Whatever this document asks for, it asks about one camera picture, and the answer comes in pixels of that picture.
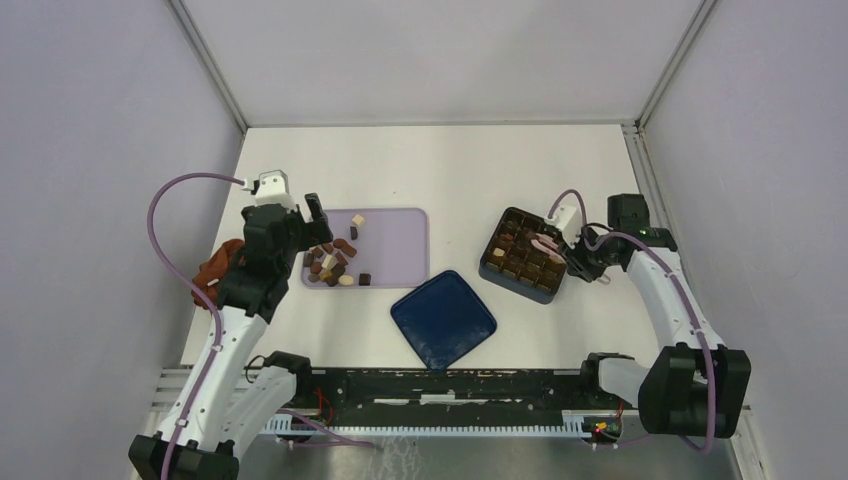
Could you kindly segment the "pink tongs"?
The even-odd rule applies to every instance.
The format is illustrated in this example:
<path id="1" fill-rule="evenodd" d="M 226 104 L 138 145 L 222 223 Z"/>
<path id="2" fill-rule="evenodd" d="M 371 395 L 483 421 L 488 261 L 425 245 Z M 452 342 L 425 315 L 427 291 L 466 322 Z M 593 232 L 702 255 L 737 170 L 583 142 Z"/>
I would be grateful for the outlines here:
<path id="1" fill-rule="evenodd" d="M 544 253 L 551 261 L 557 264 L 565 264 L 565 258 L 560 254 L 558 244 L 555 240 L 542 233 L 537 233 L 533 239 L 530 240 L 531 245 Z"/>

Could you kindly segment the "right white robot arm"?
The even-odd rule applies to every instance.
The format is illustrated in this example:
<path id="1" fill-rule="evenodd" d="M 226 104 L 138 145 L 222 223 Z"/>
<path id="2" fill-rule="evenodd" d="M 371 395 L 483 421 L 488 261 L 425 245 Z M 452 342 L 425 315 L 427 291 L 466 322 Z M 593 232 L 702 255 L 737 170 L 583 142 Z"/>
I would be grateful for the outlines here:
<path id="1" fill-rule="evenodd" d="M 609 197 L 607 223 L 595 227 L 582 196 L 570 189 L 551 206 L 546 222 L 564 243 L 558 252 L 570 276 L 592 283 L 612 267 L 626 274 L 659 346 L 649 367 L 624 354 L 590 355 L 590 373 L 577 382 L 580 400 L 602 408 L 618 397 L 638 411 L 647 433 L 677 436 L 700 452 L 731 437 L 751 376 L 750 359 L 728 348 L 704 316 L 683 273 L 678 245 L 669 230 L 652 226 L 645 198 Z"/>

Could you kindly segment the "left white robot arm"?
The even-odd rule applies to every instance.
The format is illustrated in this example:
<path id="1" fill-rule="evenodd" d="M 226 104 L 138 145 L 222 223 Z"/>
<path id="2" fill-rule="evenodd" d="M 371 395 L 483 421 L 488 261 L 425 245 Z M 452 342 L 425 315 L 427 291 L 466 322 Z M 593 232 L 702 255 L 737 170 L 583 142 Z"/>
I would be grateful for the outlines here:
<path id="1" fill-rule="evenodd" d="M 332 241 L 317 194 L 305 197 L 311 218 L 280 203 L 243 209 L 244 244 L 218 283 L 210 334 L 177 401 L 152 436 L 138 435 L 129 459 L 143 479 L 235 479 L 245 451 L 286 403 L 306 405 L 314 381 L 308 360 L 285 355 L 235 399 L 255 345 L 297 273 L 297 256 Z"/>

